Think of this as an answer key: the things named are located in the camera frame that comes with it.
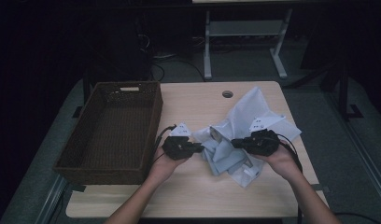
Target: dark background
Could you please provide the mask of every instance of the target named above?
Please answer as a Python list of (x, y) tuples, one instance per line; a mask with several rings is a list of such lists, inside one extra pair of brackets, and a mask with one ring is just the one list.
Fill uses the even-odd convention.
[[(139, 20), (137, 12), (69, 9), (128, 1), (75, 2), (0, 1), (0, 216), (66, 95), (85, 73), (92, 82), (147, 79), (154, 52), (139, 50), (140, 30), (151, 36), (153, 47), (166, 45), (188, 56), (190, 38), (203, 36), (203, 11), (170, 11), (166, 17), (149, 12)], [(343, 49), (350, 75), (381, 113), (381, 2), (296, 7), (287, 37), (302, 35), (310, 39), (305, 68), (319, 68)]]

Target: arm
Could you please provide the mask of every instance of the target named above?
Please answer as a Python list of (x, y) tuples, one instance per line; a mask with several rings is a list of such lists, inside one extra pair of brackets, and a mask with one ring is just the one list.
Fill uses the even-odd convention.
[[(161, 147), (155, 154), (155, 160), (163, 154)], [(137, 223), (155, 190), (167, 180), (174, 170), (186, 160), (173, 161), (166, 155), (158, 158), (152, 165), (144, 183), (121, 207), (106, 221), (108, 223)]]
[(296, 166), (295, 161), (284, 147), (280, 145), (278, 150), (269, 157), (253, 156), (267, 161), (276, 173), (289, 182), (296, 200), (309, 223), (340, 223), (307, 182), (302, 172)]

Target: light wood desk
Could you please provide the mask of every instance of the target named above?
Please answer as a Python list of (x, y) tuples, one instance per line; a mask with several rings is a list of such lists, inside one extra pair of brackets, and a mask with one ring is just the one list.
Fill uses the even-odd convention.
[[(163, 108), (158, 133), (182, 121), (192, 131), (215, 124), (255, 86), (261, 88), (272, 111), (294, 122), (276, 82), (173, 83), (162, 84)], [(223, 91), (232, 91), (233, 98), (224, 98)], [(301, 137), (293, 144), (298, 150), (304, 175), (311, 184), (317, 184)], [(73, 192), (66, 214), (70, 217), (109, 217), (136, 188), (87, 186), (84, 192)], [(325, 201), (323, 193), (318, 194)], [(288, 182), (269, 165), (265, 164), (261, 175), (243, 189), (226, 173), (213, 176), (208, 162), (202, 160), (200, 154), (194, 154), (175, 170), (155, 192), (143, 214), (143, 217), (296, 216), (297, 203)]]

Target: wicker basket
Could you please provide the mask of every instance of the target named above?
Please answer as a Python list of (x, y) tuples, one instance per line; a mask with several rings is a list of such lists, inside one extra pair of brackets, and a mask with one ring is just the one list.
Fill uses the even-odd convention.
[(53, 169), (79, 185), (141, 184), (161, 113), (159, 82), (98, 83)]

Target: wooden table top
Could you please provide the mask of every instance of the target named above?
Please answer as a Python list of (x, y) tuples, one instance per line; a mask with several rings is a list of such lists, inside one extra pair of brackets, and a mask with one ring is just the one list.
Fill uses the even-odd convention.
[[(276, 114), (293, 124), (280, 86), (263, 82), (206, 82), (162, 84), (163, 108), (158, 133), (165, 127), (185, 122), (192, 131), (225, 119), (236, 102), (258, 86)], [(224, 98), (223, 91), (232, 91)], [(293, 141), (303, 173), (310, 184), (318, 184), (313, 166), (299, 136)], [(66, 208), (69, 217), (109, 217), (138, 186), (87, 186), (74, 191)], [(318, 195), (326, 202), (322, 191)], [(194, 154), (176, 168), (150, 200), (143, 217), (296, 217), (297, 202), (286, 180), (264, 164), (261, 175), (246, 188), (227, 173), (213, 176), (207, 161)]]

